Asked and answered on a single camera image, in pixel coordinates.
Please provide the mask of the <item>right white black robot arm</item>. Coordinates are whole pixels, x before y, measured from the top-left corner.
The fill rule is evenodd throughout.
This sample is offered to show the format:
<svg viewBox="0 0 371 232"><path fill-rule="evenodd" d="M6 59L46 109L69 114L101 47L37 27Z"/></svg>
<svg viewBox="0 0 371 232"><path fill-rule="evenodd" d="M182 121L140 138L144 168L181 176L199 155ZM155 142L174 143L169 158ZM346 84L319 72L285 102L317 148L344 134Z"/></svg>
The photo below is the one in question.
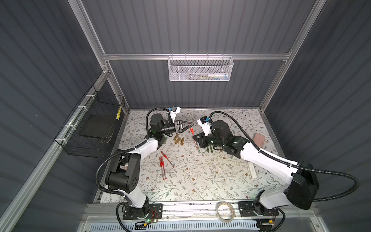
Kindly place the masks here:
<svg viewBox="0 0 371 232"><path fill-rule="evenodd" d="M313 202L343 198L359 187L359 180L353 175L315 169L308 162L298 163L267 152L253 141L241 125L238 125L238 128L244 136L233 135L228 123L223 120L213 121L211 117L204 116L197 123L202 127L203 132L194 135L193 139L201 148L208 146L218 148L229 155L262 167L285 182L280 187L261 190L258 193L249 206L257 216L264 216L267 212L278 210L283 206L308 210ZM317 174L348 178L353 181L353 185L339 194L317 198L316 194L319 190Z"/></svg>

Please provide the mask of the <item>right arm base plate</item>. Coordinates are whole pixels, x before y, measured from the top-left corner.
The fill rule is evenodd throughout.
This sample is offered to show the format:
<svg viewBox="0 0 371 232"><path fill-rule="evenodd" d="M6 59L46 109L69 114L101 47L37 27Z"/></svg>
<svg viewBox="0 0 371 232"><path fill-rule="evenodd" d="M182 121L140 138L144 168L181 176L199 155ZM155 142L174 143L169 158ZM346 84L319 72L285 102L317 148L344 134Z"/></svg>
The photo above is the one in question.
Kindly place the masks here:
<svg viewBox="0 0 371 232"><path fill-rule="evenodd" d="M280 215L277 209L266 209L260 203L255 205L253 201L239 201L238 210L242 217L276 217Z"/></svg>

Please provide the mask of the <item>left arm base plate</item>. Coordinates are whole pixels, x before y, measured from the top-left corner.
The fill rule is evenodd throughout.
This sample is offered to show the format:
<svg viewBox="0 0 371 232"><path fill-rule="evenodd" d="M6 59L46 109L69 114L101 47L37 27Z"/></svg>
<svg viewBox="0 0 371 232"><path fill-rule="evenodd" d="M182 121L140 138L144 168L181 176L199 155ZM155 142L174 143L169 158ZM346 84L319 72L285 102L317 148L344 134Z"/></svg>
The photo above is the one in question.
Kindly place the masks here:
<svg viewBox="0 0 371 232"><path fill-rule="evenodd" d="M163 204L145 204L143 208L123 206L121 209L123 220L135 219L162 219Z"/></svg>

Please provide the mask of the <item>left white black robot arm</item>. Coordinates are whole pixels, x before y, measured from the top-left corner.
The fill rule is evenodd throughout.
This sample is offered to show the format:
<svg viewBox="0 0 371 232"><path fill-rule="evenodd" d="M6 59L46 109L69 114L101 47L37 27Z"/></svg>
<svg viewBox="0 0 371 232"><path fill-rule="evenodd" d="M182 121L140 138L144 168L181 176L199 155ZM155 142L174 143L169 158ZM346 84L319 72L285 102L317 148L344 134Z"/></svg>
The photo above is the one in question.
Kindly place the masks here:
<svg viewBox="0 0 371 232"><path fill-rule="evenodd" d="M138 186L141 161L157 151L166 136L183 133L193 126L192 122L175 119L180 111L177 106L151 109L146 115L144 140L132 148L116 150L97 169L97 188L124 197L123 205L136 217L143 218L149 213L149 199Z"/></svg>

